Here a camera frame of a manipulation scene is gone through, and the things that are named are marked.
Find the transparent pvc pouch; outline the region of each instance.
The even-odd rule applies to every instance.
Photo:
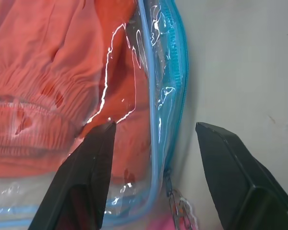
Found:
[[[17,70],[27,68],[28,63],[33,64],[25,69],[26,73],[53,71],[51,77],[44,78],[49,83],[42,85],[42,100],[33,97],[28,102],[27,99],[28,95],[40,92],[38,74],[29,77],[23,74],[24,77],[8,87],[6,83],[1,86],[0,92],[4,94],[0,95],[0,106],[10,110],[12,125],[7,132],[9,142],[0,144],[0,228],[26,229],[39,207],[43,191],[50,185],[53,172],[92,127],[107,121],[118,125],[103,226],[121,226],[147,214],[157,198],[163,170],[169,167],[174,151],[188,77],[185,32],[174,1],[71,0],[67,4],[62,0],[61,5],[52,7],[44,3],[48,14],[43,15],[48,17],[36,22],[35,17],[42,15],[43,7],[24,0],[0,1],[5,3],[0,6],[0,70],[6,68],[9,72],[0,75],[0,82],[13,80]],[[62,19],[59,17],[62,14],[69,18]],[[30,17],[31,27],[22,26]],[[10,29],[12,22],[18,23],[12,30],[15,34],[4,34],[4,28]],[[56,23],[64,25],[60,26],[64,31],[60,31]],[[24,35],[31,35],[32,28],[32,38],[23,45]],[[43,29],[51,33],[39,34]],[[70,83],[68,86],[64,85],[66,81]],[[31,88],[26,92],[23,87],[24,92],[19,96],[15,85],[20,83]],[[87,93],[79,96],[78,92],[82,91]],[[41,115],[32,112],[36,108]],[[67,147],[50,151],[51,145],[46,139],[44,152],[34,149],[37,142],[26,143],[31,146],[24,151],[6,148],[14,147],[11,130],[16,132],[13,137],[21,134],[27,137],[32,129],[35,134],[44,126],[49,127],[50,131],[44,132],[51,137],[68,136],[66,130],[69,129],[57,128],[64,120],[47,123],[46,118],[52,118],[48,112],[54,117],[57,114],[67,117],[66,123],[72,123],[75,131],[66,141]],[[45,115],[46,122],[41,119],[35,124],[35,113]]]

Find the pink fabric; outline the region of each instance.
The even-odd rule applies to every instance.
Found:
[[[186,230],[183,222],[180,223],[180,229]],[[172,216],[166,215],[162,218],[155,219],[148,225],[147,230],[175,230]]]

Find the metal chain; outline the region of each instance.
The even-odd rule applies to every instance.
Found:
[[[181,219],[183,219],[184,227],[186,230],[195,230],[193,228],[191,218],[187,211],[186,204],[181,200],[179,201],[179,203],[176,202],[175,193],[179,197],[182,197],[182,196],[177,190],[173,189],[170,175],[171,175],[171,170],[170,169],[166,170],[164,173],[164,181],[166,185],[166,192],[167,192],[167,197],[169,201],[169,206],[170,206],[170,210],[171,210],[174,225],[175,225],[175,230],[181,230],[180,225],[179,225],[179,222]]]

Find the orange fabric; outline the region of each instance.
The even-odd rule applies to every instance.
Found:
[[[144,176],[148,80],[125,32],[135,7],[135,0],[0,0],[0,177],[57,170],[89,115],[80,138],[109,117],[119,121],[112,179]]]
[[[91,128],[109,120],[118,122],[112,181],[127,183],[142,179],[147,172],[150,156],[150,119],[148,79],[139,57],[132,47],[128,47],[126,39],[115,70],[108,83],[105,103],[100,113],[84,127],[81,137]]]
[[[92,1],[0,0],[0,155],[70,148],[98,103],[94,10]]]

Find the gathered fabric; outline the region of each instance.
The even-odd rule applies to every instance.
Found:
[[[0,0],[0,177],[53,172],[115,121],[113,181],[145,176],[148,80],[128,41],[135,0]]]

